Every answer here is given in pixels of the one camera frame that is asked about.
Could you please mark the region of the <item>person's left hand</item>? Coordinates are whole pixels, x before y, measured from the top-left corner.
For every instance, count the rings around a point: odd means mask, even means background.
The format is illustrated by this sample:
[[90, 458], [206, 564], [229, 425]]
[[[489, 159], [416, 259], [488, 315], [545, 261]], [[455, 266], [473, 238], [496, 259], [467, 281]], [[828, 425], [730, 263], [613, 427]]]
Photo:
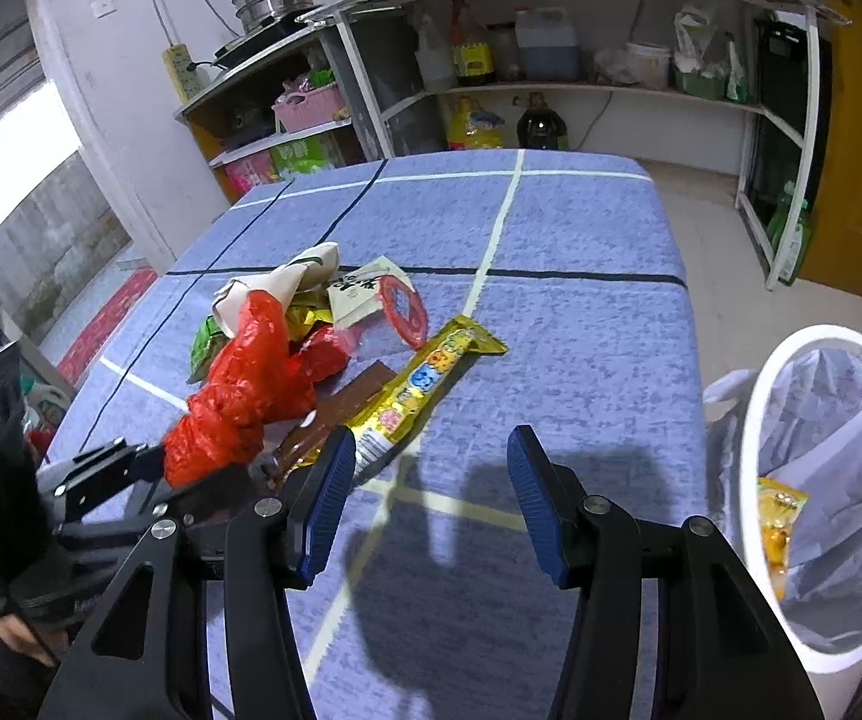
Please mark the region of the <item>person's left hand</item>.
[[56, 658], [52, 649], [38, 637], [33, 628], [29, 628], [21, 617], [15, 614], [0, 616], [0, 639], [8, 649], [19, 655], [28, 656], [42, 663], [44, 667], [55, 668]]

